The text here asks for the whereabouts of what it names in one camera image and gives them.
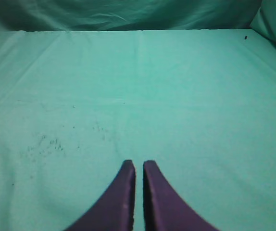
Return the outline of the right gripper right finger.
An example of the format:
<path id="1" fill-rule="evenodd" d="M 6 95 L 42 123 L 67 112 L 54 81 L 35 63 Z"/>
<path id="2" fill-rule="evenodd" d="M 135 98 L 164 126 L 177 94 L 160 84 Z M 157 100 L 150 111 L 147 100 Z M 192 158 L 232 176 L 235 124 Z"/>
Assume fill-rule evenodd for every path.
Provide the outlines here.
<path id="1" fill-rule="evenodd" d="M 143 163 L 143 212 L 147 231 L 216 231 L 178 195 L 154 160 Z"/>

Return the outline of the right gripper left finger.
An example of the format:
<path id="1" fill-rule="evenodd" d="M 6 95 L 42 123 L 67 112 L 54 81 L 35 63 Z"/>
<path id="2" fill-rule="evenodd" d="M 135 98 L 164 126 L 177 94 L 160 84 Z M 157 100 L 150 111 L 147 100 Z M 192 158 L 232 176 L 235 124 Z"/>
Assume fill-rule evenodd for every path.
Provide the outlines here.
<path id="1" fill-rule="evenodd" d="M 136 171 L 125 160 L 117 175 L 96 201 L 67 231 L 131 231 L 134 225 Z"/>

